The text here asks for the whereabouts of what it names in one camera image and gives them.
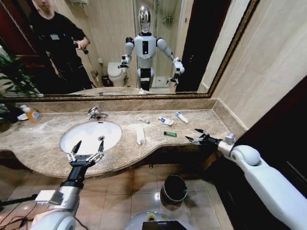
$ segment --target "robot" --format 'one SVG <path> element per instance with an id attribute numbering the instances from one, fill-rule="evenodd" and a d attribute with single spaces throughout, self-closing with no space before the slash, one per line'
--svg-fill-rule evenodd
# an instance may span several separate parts
<path id="1" fill-rule="evenodd" d="M 126 54 L 122 56 L 121 65 L 118 68 L 129 68 L 129 64 L 132 59 L 132 51 L 135 48 L 137 61 L 138 61 L 138 70 L 137 70 L 137 78 L 138 78 L 138 86 L 146 91 L 149 91 L 154 78 L 154 70 L 152 69 L 152 60 L 153 56 L 156 52 L 156 47 L 158 47 L 161 51 L 165 53 L 167 57 L 169 57 L 173 65 L 175 67 L 175 74 L 172 78 L 167 79 L 169 81 L 174 82 L 177 85 L 178 78 L 184 72 L 184 67 L 180 61 L 180 59 L 174 58 L 173 52 L 168 47 L 165 40 L 162 38 L 156 39 L 155 36 L 149 32 L 150 26 L 150 11 L 147 6 L 141 6 L 139 10 L 139 19 L 141 24 L 142 32 L 139 33 L 138 36 L 134 38 L 131 37 L 126 38 Z"/>
<path id="2" fill-rule="evenodd" d="M 277 219 L 292 230 L 306 229 L 307 199 L 278 170 L 269 166 L 256 149 L 246 145 L 235 146 L 233 134 L 228 134 L 225 140 L 222 140 L 210 137 L 205 130 L 196 129 L 196 131 L 202 135 L 196 139 L 187 137 L 192 144 L 211 146 L 235 162 L 264 205 Z M 104 137 L 101 138 L 97 153 L 93 155 L 76 156 L 80 145 L 81 141 L 70 153 L 67 153 L 72 170 L 59 190 L 43 190 L 36 197 L 38 203 L 52 204 L 51 209 L 54 212 L 42 217 L 31 230 L 75 229 L 75 214 L 79 206 L 79 194 L 83 188 L 84 176 L 89 167 L 103 158 Z M 125 228 L 125 230 L 141 229 L 195 230 L 196 228 L 186 222 L 170 219 L 161 213 L 146 212 L 133 218 Z"/>

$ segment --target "cable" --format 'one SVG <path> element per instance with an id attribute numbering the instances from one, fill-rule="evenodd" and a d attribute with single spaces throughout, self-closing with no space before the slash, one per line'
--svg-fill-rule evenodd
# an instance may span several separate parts
<path id="1" fill-rule="evenodd" d="M 74 217 L 74 218 L 76 219 L 76 221 L 79 222 L 79 224 L 80 224 L 82 227 L 84 227 L 86 230 L 89 230 L 84 224 L 81 223 L 81 221 L 79 221 L 78 218 L 76 218 L 76 217 Z"/>
<path id="2" fill-rule="evenodd" d="M 20 220 L 22 220 L 22 223 L 21 223 L 21 225 L 23 226 L 24 224 L 26 224 L 26 228 L 28 229 L 28 221 L 31 221 L 31 220 L 33 220 L 33 219 L 28 219 L 27 218 L 27 216 L 34 210 L 34 208 L 37 206 L 37 203 L 35 203 L 35 205 L 33 206 L 33 208 L 23 217 L 23 216 L 15 216 L 15 217 L 12 217 L 12 219 L 9 221 L 9 223 L 7 223 L 6 225 L 4 225 L 4 226 L 1 226 L 0 227 L 0 230 L 2 230 L 2 229 L 4 229 L 6 226 L 8 226 L 8 225 L 10 225 L 10 224 L 13 224 L 13 223 L 15 223 L 15 222 L 18 222 L 18 221 L 20 221 Z M 5 217 L 5 218 L 7 218 L 12 212 L 14 211 L 14 209 Z"/>
<path id="3" fill-rule="evenodd" d="M 21 204 L 21 203 L 19 203 L 18 205 L 16 205 L 16 207 L 14 207 L 13 210 L 10 211 L 10 212 L 8 213 L 8 215 L 6 215 L 5 218 L 2 219 L 2 221 L 0 222 L 0 224 L 2 224 L 3 221 L 4 221 L 4 220 L 5 220 L 5 219 L 6 219 L 6 218 L 7 218 L 7 217 L 8 217 L 8 216 L 9 216 L 9 215 L 10 215 L 10 214 Z"/>

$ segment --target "bathroom counter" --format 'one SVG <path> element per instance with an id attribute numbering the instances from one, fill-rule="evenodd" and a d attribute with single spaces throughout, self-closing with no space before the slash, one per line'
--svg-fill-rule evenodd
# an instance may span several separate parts
<path id="1" fill-rule="evenodd" d="M 200 133 L 195 128 L 207 129 L 215 138 L 224 138 L 228 133 L 213 110 L 181 112 L 189 120 L 188 124 L 176 117 L 176 111 L 170 110 L 107 112 L 109 117 L 101 121 L 118 124 L 122 136 L 114 147 L 104 151 L 104 158 L 89 168 L 86 175 L 108 176 L 136 164 L 160 147 L 191 145 L 185 136 L 199 137 Z M 150 124 L 138 121 L 139 116 L 149 120 Z M 175 122 L 168 126 L 157 119 L 159 116 Z M 18 122 L 0 133 L 0 151 L 11 150 L 22 164 L 38 173 L 67 177 L 71 166 L 60 148 L 61 137 L 70 128 L 89 122 L 88 118 L 86 113 L 50 113 L 43 114 L 39 123 Z M 146 142 L 140 146 L 136 143 L 136 125 L 142 126 L 145 132 Z M 164 131 L 176 132 L 177 137 L 164 136 Z"/>
<path id="2" fill-rule="evenodd" d="M 89 90 L 82 90 L 78 92 L 69 93 L 71 95 L 83 95 L 83 96 L 99 96 L 100 93 L 104 93 L 105 96 L 117 96 L 117 95 L 140 95 L 140 89 L 133 87 L 100 87 Z M 143 94 L 173 94 L 169 88 L 166 89 L 150 89 L 150 91 L 143 90 Z"/>

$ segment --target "man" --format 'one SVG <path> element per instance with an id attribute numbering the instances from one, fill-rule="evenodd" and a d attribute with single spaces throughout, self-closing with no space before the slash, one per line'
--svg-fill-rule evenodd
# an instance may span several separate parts
<path id="1" fill-rule="evenodd" d="M 84 50 L 90 40 L 67 17 L 54 12 L 49 0 L 32 0 L 37 11 L 30 16 L 39 45 L 47 52 L 55 73 L 64 78 L 67 93 L 91 89 L 92 83 L 83 67 L 76 47 Z"/>

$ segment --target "chrome faucet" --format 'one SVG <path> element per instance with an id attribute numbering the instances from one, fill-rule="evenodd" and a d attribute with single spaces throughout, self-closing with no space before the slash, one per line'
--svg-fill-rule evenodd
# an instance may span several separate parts
<path id="1" fill-rule="evenodd" d="M 94 121 L 96 118 L 99 119 L 101 117 L 108 117 L 109 116 L 109 114 L 101 113 L 97 107 L 91 108 L 87 112 L 87 115 L 90 116 L 90 121 Z"/>

